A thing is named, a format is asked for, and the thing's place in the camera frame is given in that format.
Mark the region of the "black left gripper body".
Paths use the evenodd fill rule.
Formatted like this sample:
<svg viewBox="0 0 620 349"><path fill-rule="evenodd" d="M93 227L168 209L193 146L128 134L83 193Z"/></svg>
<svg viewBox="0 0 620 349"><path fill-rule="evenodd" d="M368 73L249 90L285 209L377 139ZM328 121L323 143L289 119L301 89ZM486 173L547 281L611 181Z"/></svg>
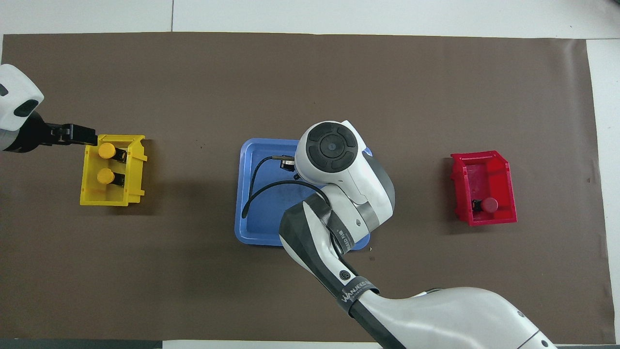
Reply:
<svg viewBox="0 0 620 349"><path fill-rule="evenodd" d="M27 117L22 127L16 131L2 131L2 150L4 152L27 153L38 146L52 146L52 128L34 111Z"/></svg>

